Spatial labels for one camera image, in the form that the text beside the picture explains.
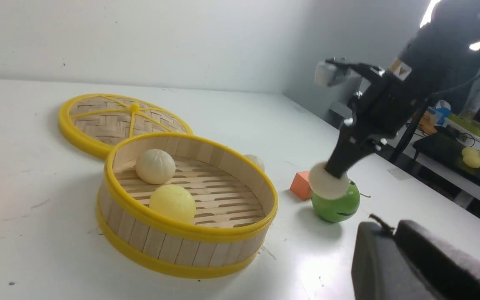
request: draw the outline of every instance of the green ball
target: green ball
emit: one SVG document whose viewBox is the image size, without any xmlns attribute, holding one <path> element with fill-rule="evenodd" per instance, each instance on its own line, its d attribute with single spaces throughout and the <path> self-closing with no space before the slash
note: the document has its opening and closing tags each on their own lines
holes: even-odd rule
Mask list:
<svg viewBox="0 0 480 300">
<path fill-rule="evenodd" d="M 344 196 L 334 200 L 326 200 L 312 193 L 312 206 L 314 211 L 320 217 L 324 218 L 329 222 L 341 222 L 348 220 L 352 217 L 358 210 L 360 205 L 360 193 L 354 182 L 349 181 L 349 187 Z"/>
</svg>

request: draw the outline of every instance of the white disc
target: white disc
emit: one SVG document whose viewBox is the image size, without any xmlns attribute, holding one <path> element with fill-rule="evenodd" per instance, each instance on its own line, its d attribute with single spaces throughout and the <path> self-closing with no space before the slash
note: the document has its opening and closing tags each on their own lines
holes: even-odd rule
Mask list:
<svg viewBox="0 0 480 300">
<path fill-rule="evenodd" d="M 340 178 L 327 173 L 325 170 L 326 163 L 326 161 L 319 162 L 310 169 L 308 184 L 312 191 L 321 198 L 327 200 L 338 199 L 347 192 L 349 179 L 346 173 Z"/>
</svg>

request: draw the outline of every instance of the white wall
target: white wall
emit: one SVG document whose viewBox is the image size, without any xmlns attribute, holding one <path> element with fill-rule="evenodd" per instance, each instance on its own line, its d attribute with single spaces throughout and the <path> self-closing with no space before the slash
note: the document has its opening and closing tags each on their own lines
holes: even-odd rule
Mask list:
<svg viewBox="0 0 480 300">
<path fill-rule="evenodd" d="M 388 66 L 429 0 L 0 0 L 0 78 L 285 93 L 322 116 L 321 59 Z"/>
<path fill-rule="evenodd" d="M 0 78 L 281 93 L 313 0 L 0 0 Z"/>
<path fill-rule="evenodd" d="M 322 59 L 346 57 L 388 67 L 419 29 L 430 0 L 316 0 L 296 48 L 285 95 L 323 118 L 349 86 L 317 87 L 314 67 Z"/>
</svg>

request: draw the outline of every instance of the bamboo steamer lid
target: bamboo steamer lid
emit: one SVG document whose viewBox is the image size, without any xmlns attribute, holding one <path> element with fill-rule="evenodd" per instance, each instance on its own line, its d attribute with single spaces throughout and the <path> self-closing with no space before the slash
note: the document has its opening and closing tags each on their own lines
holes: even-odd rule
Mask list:
<svg viewBox="0 0 480 300">
<path fill-rule="evenodd" d="M 88 94 L 74 97 L 59 111 L 59 129 L 82 151 L 105 159 L 122 140 L 146 133 L 186 133 L 192 129 L 175 114 L 132 97 Z"/>
</svg>

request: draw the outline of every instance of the yellow rim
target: yellow rim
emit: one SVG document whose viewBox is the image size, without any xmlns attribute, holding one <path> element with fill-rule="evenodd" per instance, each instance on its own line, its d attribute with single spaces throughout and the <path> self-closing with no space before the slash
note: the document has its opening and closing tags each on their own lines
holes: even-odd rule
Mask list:
<svg viewBox="0 0 480 300">
<path fill-rule="evenodd" d="M 238 262 L 233 265 L 223 266 L 223 267 L 189 267 L 189 266 L 179 266 L 170 264 L 167 262 L 163 262 L 156 258 L 152 258 L 144 253 L 141 253 L 122 241 L 107 225 L 103 215 L 101 215 L 101 209 L 99 209 L 99 199 L 97 200 L 96 207 L 95 207 L 95 216 L 97 220 L 97 225 L 99 229 L 107 238 L 109 243 L 112 244 L 121 254 L 125 255 L 130 260 L 134 261 L 135 263 L 144 266 L 146 268 L 150 268 L 151 270 L 157 271 L 162 274 L 176 276 L 176 277 L 184 277 L 184 278 L 215 278 L 221 277 L 225 275 L 230 275 L 236 273 L 246 266 L 248 266 L 257 256 L 257 252 L 255 254 L 248 257 L 246 260 Z"/>
<path fill-rule="evenodd" d="M 156 213 L 145 207 L 141 203 L 139 203 L 135 198 L 133 198 L 116 180 L 114 176 L 114 171 L 112 169 L 112 165 L 114 162 L 114 156 L 118 149 L 122 146 L 135 142 L 139 139 L 149 138 L 149 137 L 159 137 L 159 136 L 166 136 L 166 137 L 180 137 L 180 138 L 188 138 L 192 140 L 197 140 L 200 142 L 211 144 L 212 146 L 221 148 L 234 156 L 242 159 L 244 162 L 249 163 L 252 167 L 259 172 L 259 174 L 264 178 L 265 183 L 270 187 L 272 191 L 272 195 L 274 198 L 275 205 L 272 208 L 272 211 L 261 221 L 256 222 L 255 224 L 251 224 L 248 226 L 236 227 L 236 228 L 211 228 L 211 227 L 203 227 L 203 226 L 196 226 L 191 224 L 186 224 L 182 222 L 177 222 L 170 218 L 164 217 L 159 213 Z M 212 142 L 211 140 L 207 140 L 204 138 L 196 137 L 194 135 L 185 135 L 182 133 L 171 133 L 171 132 L 164 132 L 164 133 L 150 133 L 148 135 L 138 135 L 136 137 L 128 138 L 123 140 L 114 148 L 112 152 L 109 153 L 107 156 L 107 161 L 105 162 L 105 186 L 114 201 L 118 203 L 122 207 L 122 209 L 126 210 L 130 213 L 133 217 L 137 220 L 141 221 L 148 226 L 156 228 L 167 234 L 177 235 L 179 237 L 183 237 L 186 239 L 208 242 L 208 243 L 232 243 L 239 240 L 247 240 L 252 237 L 258 235 L 262 230 L 270 225 L 272 220 L 275 218 L 277 213 L 278 207 L 278 196 L 277 191 L 275 190 L 272 182 L 258 167 L 255 166 L 250 160 L 246 159 L 245 156 L 235 152 L 217 142 Z"/>
<path fill-rule="evenodd" d="M 153 108 L 157 108 L 158 111 L 167 113 L 167 114 L 171 115 L 172 117 L 176 118 L 177 121 L 179 121 L 179 123 L 181 123 L 181 125 L 183 125 L 183 127 L 186 129 L 186 134 L 187 135 L 193 135 L 194 134 L 192 129 L 188 126 L 188 124 L 185 121 L 183 121 L 183 119 L 176 116 L 175 114 L 172 114 L 171 112 L 165 110 L 164 108 L 158 107 L 154 104 L 151 104 L 151 103 L 148 103 L 148 102 L 136 99 L 136 98 L 127 97 L 127 96 L 123 96 L 123 95 L 113 95 L 113 94 L 87 94 L 87 95 L 80 95 L 78 97 L 74 97 L 74 98 L 66 101 L 59 110 L 59 129 L 60 129 L 62 135 L 70 143 L 72 143 L 74 146 L 76 146 L 77 148 L 81 149 L 82 151 L 84 151 L 88 154 L 91 154 L 95 157 L 98 157 L 100 159 L 105 159 L 107 157 L 109 152 L 112 150 L 112 146 L 107 145 L 107 144 L 102 143 L 102 142 L 99 142 L 97 139 L 89 137 L 84 132 L 80 131 L 72 123 L 72 118 L 75 118 L 76 116 L 70 116 L 70 109 L 72 108 L 72 106 L 74 106 L 74 104 L 76 102 L 82 101 L 84 99 L 91 98 L 91 97 L 103 97 L 105 99 L 117 102 L 118 104 L 120 104 L 122 106 L 126 106 L 128 110 L 129 110 L 128 105 L 123 104 L 119 101 L 116 101 L 116 99 L 112 99 L 111 97 L 124 98 L 124 99 L 127 99 L 127 100 L 132 100 L 132 101 L 136 101 L 136 102 L 141 103 L 141 104 L 152 106 Z"/>
</svg>

